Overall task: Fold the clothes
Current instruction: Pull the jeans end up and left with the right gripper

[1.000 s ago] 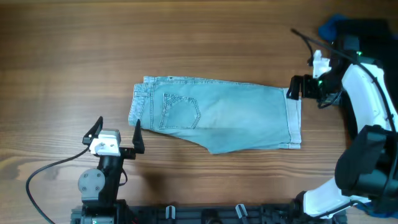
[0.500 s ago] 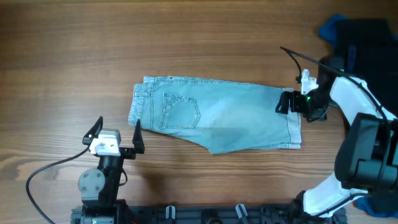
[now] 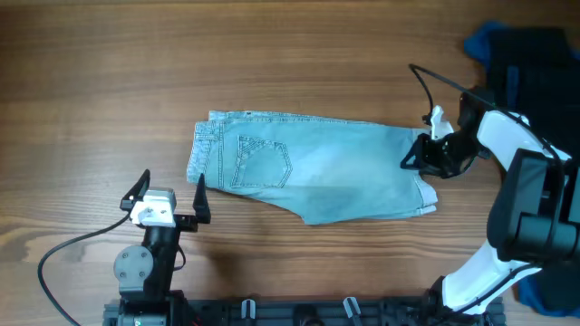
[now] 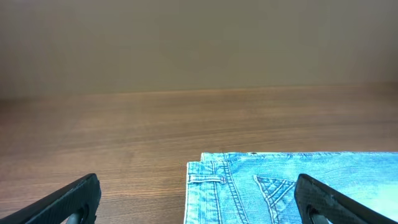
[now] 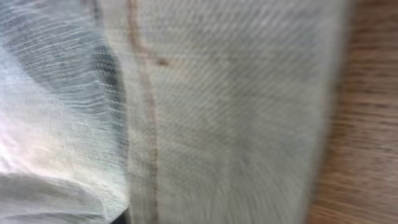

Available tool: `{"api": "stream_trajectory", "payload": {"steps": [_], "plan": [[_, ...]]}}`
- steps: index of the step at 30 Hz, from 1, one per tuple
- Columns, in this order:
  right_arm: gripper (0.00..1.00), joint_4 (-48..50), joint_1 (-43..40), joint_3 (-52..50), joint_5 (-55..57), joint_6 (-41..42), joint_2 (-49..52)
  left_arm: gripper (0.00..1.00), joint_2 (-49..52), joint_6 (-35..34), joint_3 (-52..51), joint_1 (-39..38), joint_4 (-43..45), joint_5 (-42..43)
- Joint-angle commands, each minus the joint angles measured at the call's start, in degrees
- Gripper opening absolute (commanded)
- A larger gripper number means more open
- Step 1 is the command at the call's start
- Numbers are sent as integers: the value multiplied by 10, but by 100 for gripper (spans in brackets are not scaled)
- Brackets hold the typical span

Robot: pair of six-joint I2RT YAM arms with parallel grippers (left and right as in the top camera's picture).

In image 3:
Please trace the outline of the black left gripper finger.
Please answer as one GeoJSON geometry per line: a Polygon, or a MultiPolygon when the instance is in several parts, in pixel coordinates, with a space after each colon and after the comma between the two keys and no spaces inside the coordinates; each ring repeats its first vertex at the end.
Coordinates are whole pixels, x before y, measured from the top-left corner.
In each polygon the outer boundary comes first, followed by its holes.
{"type": "Polygon", "coordinates": [[[123,196],[120,203],[121,211],[131,211],[138,201],[141,201],[150,187],[150,171],[145,169],[139,180],[123,196]]]}
{"type": "Polygon", "coordinates": [[[196,193],[192,203],[195,212],[195,218],[200,224],[209,224],[211,221],[211,212],[206,194],[205,175],[201,174],[198,178],[196,193]]]}

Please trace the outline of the light blue denim shorts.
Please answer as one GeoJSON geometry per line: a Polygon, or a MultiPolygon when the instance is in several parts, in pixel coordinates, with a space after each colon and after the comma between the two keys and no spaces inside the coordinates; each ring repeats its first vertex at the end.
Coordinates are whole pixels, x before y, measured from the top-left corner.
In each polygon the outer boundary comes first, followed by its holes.
{"type": "Polygon", "coordinates": [[[211,111],[196,124],[187,180],[282,207],[308,225],[435,211],[401,168],[421,129],[272,111],[211,111]]]}

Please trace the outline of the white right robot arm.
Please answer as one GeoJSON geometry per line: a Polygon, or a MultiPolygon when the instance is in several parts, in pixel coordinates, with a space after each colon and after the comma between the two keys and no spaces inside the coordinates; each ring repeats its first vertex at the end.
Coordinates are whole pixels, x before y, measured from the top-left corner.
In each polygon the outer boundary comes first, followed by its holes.
{"type": "Polygon", "coordinates": [[[440,322],[478,315],[512,284],[550,264],[579,257],[579,169],[480,89],[460,98],[459,129],[432,105],[430,131],[413,143],[401,167],[440,178],[463,174],[477,157],[494,157],[506,175],[487,223],[487,239],[437,287],[440,322]]]}

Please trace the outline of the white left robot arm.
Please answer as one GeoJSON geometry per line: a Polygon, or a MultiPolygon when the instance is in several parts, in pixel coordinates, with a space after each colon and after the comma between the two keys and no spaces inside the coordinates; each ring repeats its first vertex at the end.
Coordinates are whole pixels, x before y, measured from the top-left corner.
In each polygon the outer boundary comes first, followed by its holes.
{"type": "Polygon", "coordinates": [[[176,257],[183,254],[180,235],[195,233],[200,224],[208,224],[211,213],[206,195],[205,177],[198,178],[192,202],[192,215],[175,212],[173,189],[151,187],[150,172],[126,193],[120,209],[130,221],[144,230],[139,245],[128,246],[116,257],[114,275],[119,282],[120,302],[109,305],[103,313],[104,325],[195,325],[196,314],[183,291],[170,289],[172,276],[180,268],[176,257]]]}

